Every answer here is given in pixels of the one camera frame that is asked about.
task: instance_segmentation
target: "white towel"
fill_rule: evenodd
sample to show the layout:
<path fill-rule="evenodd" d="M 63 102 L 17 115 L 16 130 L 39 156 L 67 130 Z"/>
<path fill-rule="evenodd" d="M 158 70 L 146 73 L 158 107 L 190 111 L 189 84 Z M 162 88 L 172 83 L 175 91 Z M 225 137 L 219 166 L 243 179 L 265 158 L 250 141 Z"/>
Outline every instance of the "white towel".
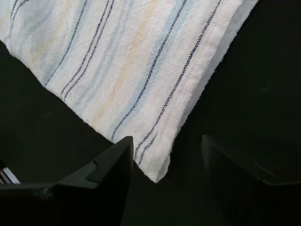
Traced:
<path fill-rule="evenodd" d="M 133 136 L 134 161 L 158 182 L 256 2 L 0 0 L 0 40 L 97 132 Z"/>

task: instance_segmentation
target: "light blue stripe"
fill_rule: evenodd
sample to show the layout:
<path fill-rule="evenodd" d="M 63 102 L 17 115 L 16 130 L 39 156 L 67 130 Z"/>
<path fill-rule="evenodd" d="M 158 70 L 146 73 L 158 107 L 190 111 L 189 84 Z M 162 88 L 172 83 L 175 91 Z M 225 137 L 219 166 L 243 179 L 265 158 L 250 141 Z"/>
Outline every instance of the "light blue stripe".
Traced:
<path fill-rule="evenodd" d="M 175 38 L 177 37 L 183 23 L 185 22 L 185 19 L 188 15 L 189 11 L 191 10 L 194 2 L 195 1 L 188 1 L 186 3 L 183 12 L 181 13 L 181 15 L 180 15 L 179 19 L 177 20 L 176 24 L 174 25 L 173 31 L 171 32 L 171 34 L 170 34 L 170 36 L 167 40 L 167 43 L 164 46 L 164 48 L 161 52 L 161 55 L 157 60 L 156 66 L 154 68 L 154 71 L 153 71 L 152 76 L 150 78 L 150 81 L 148 83 L 147 89 L 145 90 L 143 96 L 141 97 L 139 104 L 131 112 L 131 114 L 127 117 L 126 121 L 131 121 L 139 113 L 140 109 L 143 107 L 143 105 L 145 103 L 145 100 L 148 97 L 148 93 L 149 93 L 153 83 L 155 82 L 155 79 L 158 75 L 158 72 L 160 71 L 160 68 L 163 65 L 163 63 L 166 61 L 166 58 L 167 58 L 167 56 L 169 54 L 169 51 L 170 51 L 170 49 L 173 45 L 173 42 L 174 42 Z M 130 101 L 128 102 L 127 107 L 121 112 L 119 117 L 115 120 L 115 123 L 113 123 L 110 126 L 110 129 L 108 130 L 108 133 L 107 133 L 107 137 L 111 136 L 111 134 L 114 131 L 114 129 L 116 128 L 117 124 L 126 115 L 126 113 L 129 112 L 130 108 L 132 107 L 132 105 L 134 104 L 136 99 L 138 98 L 138 95 L 140 94 L 141 89 L 143 88 L 143 85 L 144 85 L 143 81 L 145 80 L 145 78 L 147 78 L 147 75 L 149 74 L 150 67 L 151 67 L 152 63 L 154 62 L 154 57 L 156 56 L 163 40 L 165 39 L 166 34 L 168 33 L 168 30 L 169 30 L 170 26 L 172 25 L 179 8 L 181 7 L 181 4 L 182 4 L 182 0 L 178 0 L 177 3 L 175 4 L 174 8 L 171 11 L 171 14 L 168 16 L 168 19 L 166 21 L 164 29 L 162 30 L 162 33 L 160 34 L 159 38 L 157 39 L 156 43 L 154 44 L 153 51 L 150 55 L 148 64 L 145 68 L 144 76 L 142 78 L 142 81 L 139 83 L 140 85 L 135 88 L 136 92 L 132 95 Z M 127 122 L 126 121 L 124 121 L 124 123 L 119 127 L 117 133 L 115 134 L 114 140 L 119 140 L 120 139 L 120 135 L 123 134 L 124 129 L 127 127 Z"/>
<path fill-rule="evenodd" d="M 100 61 L 100 64 L 92 78 L 92 80 L 89 82 L 89 85 L 86 87 L 85 91 L 80 95 L 80 97 L 78 98 L 78 100 L 76 101 L 75 105 L 74 105 L 74 111 L 79 115 L 81 116 L 83 114 L 83 111 L 86 109 L 86 107 L 88 106 L 88 104 L 91 102 L 91 100 L 93 99 L 93 97 L 95 96 L 95 93 L 99 90 L 99 88 L 102 86 L 103 84 L 103 81 L 104 79 L 106 78 L 110 68 L 111 68 L 111 65 L 115 59 L 115 55 L 117 54 L 117 51 L 119 49 L 119 45 L 120 45 L 120 40 L 122 38 L 122 35 L 124 34 L 125 30 L 126 30 L 126 25 L 127 25 L 127 22 L 129 20 L 129 17 L 130 17 L 130 13 L 132 11 L 132 7 L 133 7 L 133 4 L 134 4 L 134 0 L 131 0 L 130 3 L 129 3 L 129 8 L 127 10 L 127 15 L 126 15 L 126 18 L 125 18 L 125 21 L 123 23 L 123 27 L 122 27 L 122 31 L 120 32 L 119 34 L 119 38 L 118 38 L 118 43 L 116 44 L 115 46 L 115 49 L 113 50 L 112 52 L 112 55 L 110 56 L 110 59 L 106 65 L 106 68 L 103 72 L 103 74 L 100 74 L 100 71 L 102 69 L 102 66 L 106 60 L 106 57 L 108 56 L 106 53 L 111 49 L 114 41 L 115 41 L 115 38 L 118 34 L 118 31 L 120 29 L 120 22 L 121 22 L 121 19 L 123 17 L 123 12 L 125 11 L 125 5 L 127 4 L 124 3 L 123 6 L 122 6 L 122 12 L 120 13 L 119 15 L 119 18 L 118 18 L 118 23 L 112 33 L 112 38 L 110 39 L 110 42 L 109 44 L 107 45 L 105 51 L 104 51 L 104 54 L 103 54 L 103 57 Z M 97 85 L 94 87 L 94 90 L 91 92 L 91 94 L 89 95 L 88 99 L 84 102 L 84 104 L 82 106 L 80 106 L 80 103 L 81 101 L 85 98 L 85 96 L 88 94 L 88 92 L 92 89 L 93 85 L 96 83 L 96 80 L 99 79 Z"/>
<path fill-rule="evenodd" d="M 74 17 L 72 28 L 75 27 L 75 25 L 76 25 L 76 23 L 78 21 L 78 16 L 80 15 L 80 12 L 83 9 L 83 5 L 84 5 L 84 1 L 82 1 L 82 4 L 79 4 L 79 6 L 78 6 L 78 10 L 77 10 L 77 12 L 75 14 L 77 16 Z M 48 86 L 50 85 L 50 83 L 52 83 L 55 80 L 54 78 L 59 74 L 59 71 L 64 68 L 64 65 L 68 62 L 69 57 L 72 55 L 73 49 L 74 48 L 78 48 L 78 46 L 76 45 L 77 44 L 76 42 L 79 39 L 80 32 L 81 32 L 81 30 L 83 28 L 83 24 L 84 24 L 84 22 L 86 20 L 86 17 L 89 14 L 89 8 L 91 7 L 91 5 L 92 5 L 91 1 L 88 0 L 87 4 L 86 4 L 86 9 L 85 9 L 85 11 L 84 11 L 84 13 L 82 15 L 81 21 L 80 21 L 79 26 L 77 28 L 76 35 L 75 35 L 75 37 L 73 39 L 72 45 L 70 46 L 69 54 L 66 55 L 64 61 L 61 63 L 61 66 L 57 69 L 56 73 L 53 75 L 52 79 L 48 83 Z M 67 44 L 66 44 L 65 48 L 62 51 L 62 55 L 66 52 L 66 50 L 68 48 L 68 44 L 69 44 L 69 42 L 71 40 L 72 35 L 73 35 L 73 32 L 69 32 L 69 38 L 68 38 L 68 41 L 66 42 Z M 57 62 L 53 62 L 52 67 L 46 71 L 45 75 L 43 76 L 42 80 L 40 81 L 42 84 L 45 84 L 47 82 L 47 80 L 50 77 L 51 73 L 55 70 L 55 68 L 60 63 L 60 61 L 61 61 L 61 57 L 58 57 L 57 58 Z"/>
<path fill-rule="evenodd" d="M 22 34 L 22 41 L 19 45 L 19 49 L 17 51 L 17 56 L 22 56 L 23 54 L 23 47 L 25 46 L 25 44 L 28 42 L 28 40 L 30 40 L 30 35 L 32 35 L 33 33 L 36 32 L 36 30 L 43 26 L 45 22 L 48 21 L 48 18 L 50 16 L 50 14 L 53 12 L 53 6 L 55 4 L 55 0 L 52 1 L 52 4 L 49 5 L 44 5 L 44 7 L 47 8 L 47 11 L 44 10 L 38 10 L 36 11 L 36 14 L 30 14 L 30 16 L 28 18 L 24 18 L 24 23 L 22 25 L 21 31 L 20 33 Z"/>

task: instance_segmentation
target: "fabric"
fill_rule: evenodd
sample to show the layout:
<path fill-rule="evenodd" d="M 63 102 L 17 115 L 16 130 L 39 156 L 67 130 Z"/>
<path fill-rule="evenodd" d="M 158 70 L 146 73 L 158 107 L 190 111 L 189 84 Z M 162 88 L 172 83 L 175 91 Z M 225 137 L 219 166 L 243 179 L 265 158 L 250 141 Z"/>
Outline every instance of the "fabric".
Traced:
<path fill-rule="evenodd" d="M 97 132 L 133 136 L 134 161 L 158 182 L 256 2 L 0 0 L 0 40 Z"/>

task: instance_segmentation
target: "striped towel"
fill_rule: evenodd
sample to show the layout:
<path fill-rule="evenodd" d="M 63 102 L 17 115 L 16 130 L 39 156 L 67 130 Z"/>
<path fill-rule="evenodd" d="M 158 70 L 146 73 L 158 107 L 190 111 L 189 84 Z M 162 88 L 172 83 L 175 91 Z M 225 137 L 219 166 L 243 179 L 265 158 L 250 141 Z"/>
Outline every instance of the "striped towel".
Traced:
<path fill-rule="evenodd" d="M 0 0 L 0 40 L 154 182 L 257 0 Z"/>

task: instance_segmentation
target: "black surface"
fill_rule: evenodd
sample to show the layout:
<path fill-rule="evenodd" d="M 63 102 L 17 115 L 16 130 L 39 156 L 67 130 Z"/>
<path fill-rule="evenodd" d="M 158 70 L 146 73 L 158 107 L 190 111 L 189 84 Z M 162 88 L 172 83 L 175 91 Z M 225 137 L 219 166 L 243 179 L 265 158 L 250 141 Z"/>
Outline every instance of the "black surface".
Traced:
<path fill-rule="evenodd" d="M 0 185 L 4 224 L 119 226 L 132 177 L 133 152 L 133 137 L 125 137 L 56 183 Z"/>
<path fill-rule="evenodd" d="M 300 9 L 260 1 L 177 136 L 166 177 L 154 184 L 134 164 L 122 225 L 220 225 L 204 193 L 203 134 L 300 145 Z M 21 182 L 61 179 L 111 145 L 3 44 L 0 56 L 0 158 Z"/>

